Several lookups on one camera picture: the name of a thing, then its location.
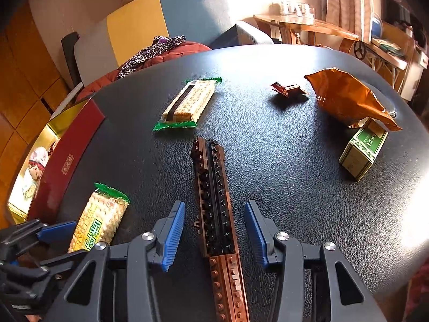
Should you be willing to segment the cracker pack green label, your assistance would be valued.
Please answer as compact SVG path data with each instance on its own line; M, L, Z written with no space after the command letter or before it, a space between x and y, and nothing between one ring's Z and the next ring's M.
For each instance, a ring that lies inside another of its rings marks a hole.
M122 191L96 182L73 233L68 253L90 251L96 243L110 244L120 225L130 199Z

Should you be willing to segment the brown black brick bar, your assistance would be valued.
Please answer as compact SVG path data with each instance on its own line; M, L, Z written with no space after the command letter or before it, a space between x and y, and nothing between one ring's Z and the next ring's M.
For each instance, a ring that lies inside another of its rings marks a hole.
M197 137L191 150L199 199L194 223L208 259L218 321L248 321L239 244L234 224L225 152L214 139Z

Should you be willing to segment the green tea box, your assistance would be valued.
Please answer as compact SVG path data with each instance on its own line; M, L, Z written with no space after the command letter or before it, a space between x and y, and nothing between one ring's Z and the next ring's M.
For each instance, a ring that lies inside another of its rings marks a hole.
M375 163L387 136L388 132L380 124L373 119L367 119L347 143L339 157L339 164L356 181L360 181Z

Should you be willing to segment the cracker pack with black stripe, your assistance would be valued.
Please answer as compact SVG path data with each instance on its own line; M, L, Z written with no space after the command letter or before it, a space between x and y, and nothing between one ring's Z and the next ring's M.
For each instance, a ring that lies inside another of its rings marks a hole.
M222 81L221 77L215 77L186 82L176 98L161 114L153 131L196 128L198 119Z

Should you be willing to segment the small red candy packet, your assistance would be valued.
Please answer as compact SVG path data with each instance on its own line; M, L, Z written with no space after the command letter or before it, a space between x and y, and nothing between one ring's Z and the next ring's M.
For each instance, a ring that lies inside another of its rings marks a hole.
M297 84L284 86L279 82L274 82L271 84L271 87L275 92L284 95L288 99L295 99L308 95L308 93Z

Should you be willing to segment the orange snack bag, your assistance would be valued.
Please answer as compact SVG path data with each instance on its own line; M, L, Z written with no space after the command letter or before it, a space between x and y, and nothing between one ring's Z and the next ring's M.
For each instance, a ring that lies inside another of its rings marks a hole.
M343 124L353 126L370 118L382 122L390 131L401 130L374 92L348 72L325 68L307 74L305 79L310 82L319 107Z

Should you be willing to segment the cream white sock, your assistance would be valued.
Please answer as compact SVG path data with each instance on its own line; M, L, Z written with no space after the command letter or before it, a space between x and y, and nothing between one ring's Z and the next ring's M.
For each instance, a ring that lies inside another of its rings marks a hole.
M25 174L22 180L22 192L24 199L31 200L36 191L38 182L30 174Z

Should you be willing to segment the red gold tray box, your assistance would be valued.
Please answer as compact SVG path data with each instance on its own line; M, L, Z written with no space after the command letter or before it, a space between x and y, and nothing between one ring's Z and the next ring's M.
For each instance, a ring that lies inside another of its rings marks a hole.
M84 100L58 114L47 123L29 148L7 201L11 224L39 219L52 224L72 176L105 115L94 100ZM49 161L31 200L25 200L22 180L29 174L28 160L37 147L46 148Z

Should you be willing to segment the red quilted jacket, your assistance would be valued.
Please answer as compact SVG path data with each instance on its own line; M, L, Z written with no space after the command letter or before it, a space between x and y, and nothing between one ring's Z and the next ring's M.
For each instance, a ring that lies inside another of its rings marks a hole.
M187 55L196 54L200 52L208 52L211 50L212 50L211 48L207 47L204 44L199 44L197 42L183 42L180 46L176 48L173 48L162 54L152 57L151 59L146 60L143 63L138 63L138 66L134 70L134 72L140 71L144 68L149 68L153 65L165 63L173 59L177 59L180 57L184 57ZM120 66L118 69L115 69L105 74L104 76L100 77L99 79L96 79L92 83L85 86L77 95L76 101L78 102L87 97L90 97L91 95L100 91L103 87L107 86L108 84L111 84L112 82L115 82L121 68L122 66Z

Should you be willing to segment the pink ruffled bedspread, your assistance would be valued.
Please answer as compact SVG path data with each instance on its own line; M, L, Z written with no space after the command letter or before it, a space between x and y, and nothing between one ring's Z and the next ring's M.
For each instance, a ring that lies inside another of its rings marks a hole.
M403 321L429 322L429 259L412 277L407 289Z

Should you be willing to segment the leopard print cloth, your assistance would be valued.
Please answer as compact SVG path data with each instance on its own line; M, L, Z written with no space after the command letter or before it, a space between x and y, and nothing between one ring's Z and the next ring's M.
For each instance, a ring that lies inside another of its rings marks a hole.
M146 63L147 61L159 56L165 52L171 51L176 47L179 47L186 41L185 36L155 36L153 43L138 51L128 61L126 61L120 68L116 80L122 79L130 74L133 74L138 70L138 67Z

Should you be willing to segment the wooden side table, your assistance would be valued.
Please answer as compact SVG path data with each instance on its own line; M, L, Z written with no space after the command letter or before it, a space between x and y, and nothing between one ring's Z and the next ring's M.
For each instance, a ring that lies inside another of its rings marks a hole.
M297 34L302 31L309 32L310 40L308 41L308 44L311 46L317 45L317 34L337 36L350 40L351 42L359 40L359 36L351 31L315 18L298 17L291 14L254 14L253 18L257 22L258 26L264 24L277 27L283 44L299 44Z

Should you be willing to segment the wooden chair with cushion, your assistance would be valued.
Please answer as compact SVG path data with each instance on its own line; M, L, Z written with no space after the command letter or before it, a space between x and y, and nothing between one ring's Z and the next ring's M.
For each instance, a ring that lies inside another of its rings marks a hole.
M397 93L401 93L415 48L412 36L381 21L373 22L371 41L354 42L351 54L383 77Z

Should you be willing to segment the glass letters ornament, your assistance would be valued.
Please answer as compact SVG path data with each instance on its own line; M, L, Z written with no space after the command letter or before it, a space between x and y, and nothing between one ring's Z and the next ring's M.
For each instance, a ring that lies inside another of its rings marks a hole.
M315 9L306 3L286 3L282 2L280 13L296 17L315 17Z

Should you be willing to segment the white cabinet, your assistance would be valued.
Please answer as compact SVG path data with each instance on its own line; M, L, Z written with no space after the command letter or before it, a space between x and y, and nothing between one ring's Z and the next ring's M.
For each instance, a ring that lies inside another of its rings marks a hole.
M423 71L428 67L428 56L417 50L406 70L400 96L407 102L411 101L417 91Z

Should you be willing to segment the beige patterned curtain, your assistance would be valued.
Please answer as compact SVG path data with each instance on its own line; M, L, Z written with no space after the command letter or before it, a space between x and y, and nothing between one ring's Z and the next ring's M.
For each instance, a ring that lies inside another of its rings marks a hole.
M328 23L356 34L363 42L372 38L373 0L327 0Z

